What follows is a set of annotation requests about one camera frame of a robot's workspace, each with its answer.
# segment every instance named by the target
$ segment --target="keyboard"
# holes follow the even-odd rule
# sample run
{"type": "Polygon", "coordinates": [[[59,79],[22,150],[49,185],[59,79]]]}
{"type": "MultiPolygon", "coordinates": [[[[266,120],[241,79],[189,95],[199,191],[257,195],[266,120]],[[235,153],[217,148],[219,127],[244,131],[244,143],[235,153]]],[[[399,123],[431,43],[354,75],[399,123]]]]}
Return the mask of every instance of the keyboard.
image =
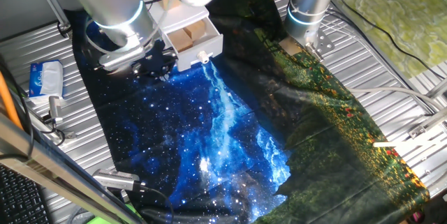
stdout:
{"type": "Polygon", "coordinates": [[[0,209],[2,224],[51,224],[41,187],[2,165],[0,209]]]}

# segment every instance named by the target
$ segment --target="small white drawer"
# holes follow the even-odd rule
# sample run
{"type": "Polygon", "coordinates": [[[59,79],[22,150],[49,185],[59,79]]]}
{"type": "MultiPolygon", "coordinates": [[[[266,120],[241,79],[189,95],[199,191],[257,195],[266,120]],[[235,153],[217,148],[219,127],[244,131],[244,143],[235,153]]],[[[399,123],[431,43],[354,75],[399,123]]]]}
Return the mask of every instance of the small white drawer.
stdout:
{"type": "MultiPolygon", "coordinates": [[[[217,31],[216,27],[214,27],[213,23],[208,17],[203,18],[202,21],[205,23],[205,35],[194,41],[192,48],[180,53],[174,48],[179,59],[177,62],[177,69],[179,71],[187,70],[191,67],[191,65],[199,63],[201,60],[203,64],[206,64],[207,61],[205,59],[199,59],[200,54],[202,56],[205,55],[206,57],[215,57],[222,53],[224,35],[221,35],[217,31]]],[[[164,33],[163,39],[166,47],[171,47],[173,45],[169,37],[167,37],[164,33]]]]}

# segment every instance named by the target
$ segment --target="blue nebula print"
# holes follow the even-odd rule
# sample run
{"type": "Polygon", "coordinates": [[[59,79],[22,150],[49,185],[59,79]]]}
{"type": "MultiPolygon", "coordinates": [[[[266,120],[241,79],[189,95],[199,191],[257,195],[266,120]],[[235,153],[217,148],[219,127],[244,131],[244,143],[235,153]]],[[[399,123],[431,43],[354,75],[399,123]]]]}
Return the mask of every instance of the blue nebula print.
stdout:
{"type": "MultiPolygon", "coordinates": [[[[251,223],[286,199],[274,195],[290,176],[284,142],[258,123],[212,62],[175,71],[132,99],[143,106],[113,112],[122,115],[115,127],[132,139],[129,148],[116,139],[127,172],[168,195],[180,216],[191,209],[206,216],[179,222],[251,223]]],[[[170,221],[168,212],[161,218],[170,221]]]]}

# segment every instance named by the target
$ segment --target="white box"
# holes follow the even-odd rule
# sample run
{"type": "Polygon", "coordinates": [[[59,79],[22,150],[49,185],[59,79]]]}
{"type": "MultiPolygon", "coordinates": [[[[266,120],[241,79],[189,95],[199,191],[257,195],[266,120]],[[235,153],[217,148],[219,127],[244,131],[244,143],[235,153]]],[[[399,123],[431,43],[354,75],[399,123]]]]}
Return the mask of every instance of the white box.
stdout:
{"type": "MultiPolygon", "coordinates": [[[[153,3],[149,12],[155,22],[158,22],[163,15],[164,9],[159,3],[153,3]]],[[[194,41],[192,48],[180,53],[174,48],[178,57],[177,69],[179,71],[187,70],[191,65],[200,62],[198,58],[200,52],[204,52],[209,57],[215,57],[222,53],[224,37],[217,31],[208,15],[210,15],[210,13],[205,7],[191,7],[184,3],[168,11],[168,15],[161,25],[162,37],[166,44],[166,48],[173,46],[169,37],[167,37],[167,34],[170,32],[183,29],[200,20],[205,23],[205,34],[194,41]]]]}

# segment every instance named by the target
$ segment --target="fabric cloth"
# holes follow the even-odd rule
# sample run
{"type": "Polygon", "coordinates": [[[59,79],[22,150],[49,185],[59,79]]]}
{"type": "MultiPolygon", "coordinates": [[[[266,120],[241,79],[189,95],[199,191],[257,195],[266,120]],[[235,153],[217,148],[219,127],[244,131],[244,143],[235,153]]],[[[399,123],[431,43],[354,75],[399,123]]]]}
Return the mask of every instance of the fabric cloth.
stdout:
{"type": "MultiPolygon", "coordinates": [[[[397,223],[429,193],[360,103],[286,34],[273,0],[214,0],[223,53],[167,82],[88,64],[85,13],[73,51],[118,171],[167,195],[176,223],[397,223]]],[[[156,193],[130,193],[168,223],[156,193]]]]}
{"type": "MultiPolygon", "coordinates": [[[[383,32],[334,0],[407,78],[427,69],[399,52],[383,32]]],[[[447,0],[345,0],[369,21],[385,29],[405,51],[422,59],[429,67],[447,60],[447,0]]]]}

